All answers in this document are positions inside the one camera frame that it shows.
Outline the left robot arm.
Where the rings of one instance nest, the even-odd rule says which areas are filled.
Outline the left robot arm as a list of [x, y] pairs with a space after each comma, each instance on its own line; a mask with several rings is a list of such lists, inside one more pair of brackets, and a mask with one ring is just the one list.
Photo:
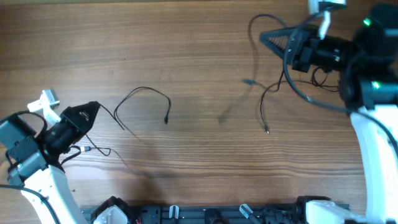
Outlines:
[[1, 120], [1, 143], [10, 163], [5, 188], [20, 190], [42, 223], [86, 223], [59, 157], [93, 127], [99, 108], [97, 101], [68, 107], [51, 128], [45, 121], [39, 133], [20, 111]]

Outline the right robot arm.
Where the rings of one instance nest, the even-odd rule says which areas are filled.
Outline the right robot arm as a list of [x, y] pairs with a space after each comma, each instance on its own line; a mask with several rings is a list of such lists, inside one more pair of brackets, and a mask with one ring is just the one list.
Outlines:
[[358, 215], [328, 198], [303, 200], [305, 223], [397, 222], [397, 7], [373, 6], [351, 40], [327, 35], [331, 12], [343, 1], [314, 1], [302, 23], [262, 32], [259, 40], [282, 59], [284, 72], [311, 66], [339, 72], [344, 106], [302, 98], [350, 117], [358, 138], [366, 180], [367, 208]]

